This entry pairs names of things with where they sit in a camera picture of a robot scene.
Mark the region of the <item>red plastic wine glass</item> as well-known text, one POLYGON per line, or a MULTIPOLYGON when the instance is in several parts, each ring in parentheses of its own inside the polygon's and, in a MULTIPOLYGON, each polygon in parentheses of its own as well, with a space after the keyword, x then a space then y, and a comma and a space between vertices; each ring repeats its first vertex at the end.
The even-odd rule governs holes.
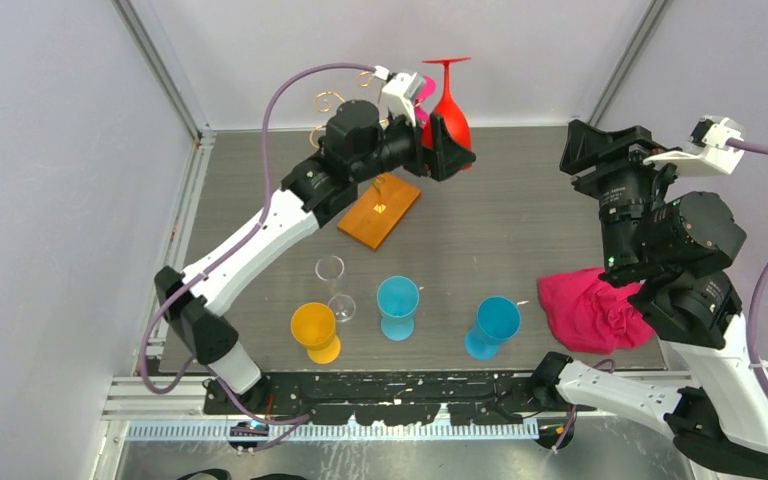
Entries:
MULTIPOLYGON (((450 85, 450 66, 453 63, 469 60, 469 57, 451 57, 440 59, 424 60, 428 64, 440 64, 443 66, 443 91, 441 98, 432 112, 441 113, 445 118, 445 123, 451 136, 462 146, 472 151, 472 136, 469 123, 458 104, 451 94, 450 85)), ((425 150, 426 158, 426 126, 422 130, 421 142, 425 150)))

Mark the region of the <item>pink plastic wine glass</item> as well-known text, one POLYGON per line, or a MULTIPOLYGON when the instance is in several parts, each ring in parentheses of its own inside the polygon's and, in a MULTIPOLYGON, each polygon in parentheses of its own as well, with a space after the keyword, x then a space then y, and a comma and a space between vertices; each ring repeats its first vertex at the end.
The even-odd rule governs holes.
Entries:
POLYGON ((429 113, 424 108, 424 103, 435 93, 436 81, 429 75, 423 76, 424 84, 414 99, 414 115, 419 127, 424 127, 429 120, 429 113))

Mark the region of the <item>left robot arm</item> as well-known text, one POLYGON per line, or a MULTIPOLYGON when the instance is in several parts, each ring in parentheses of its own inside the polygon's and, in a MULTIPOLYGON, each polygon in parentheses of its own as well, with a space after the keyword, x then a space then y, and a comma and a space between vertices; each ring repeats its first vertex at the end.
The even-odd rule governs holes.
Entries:
POLYGON ((432 114, 424 128, 405 115, 381 124, 378 108, 366 100, 340 105, 318 144, 219 247, 183 271, 165 266, 154 277, 161 318, 195 361, 229 387, 228 400, 244 414, 265 405, 267 389, 224 315, 248 284, 353 204, 360 183, 397 169, 444 181, 476 160, 443 115, 432 114))

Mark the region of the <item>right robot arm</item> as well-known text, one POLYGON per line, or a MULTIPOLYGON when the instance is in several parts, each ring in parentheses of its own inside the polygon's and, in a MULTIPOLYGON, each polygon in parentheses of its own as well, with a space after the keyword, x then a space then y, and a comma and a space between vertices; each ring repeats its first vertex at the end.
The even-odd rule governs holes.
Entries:
POLYGON ((630 304, 696 385, 650 385, 550 352, 531 376, 537 406, 606 411, 667 437, 708 470, 768 479, 768 373, 727 276, 746 232, 715 193, 666 196, 680 177, 731 174, 749 150, 726 117, 701 118, 682 148, 657 143, 640 126, 607 132, 568 124, 559 168, 599 203, 602 278, 639 285, 630 304))

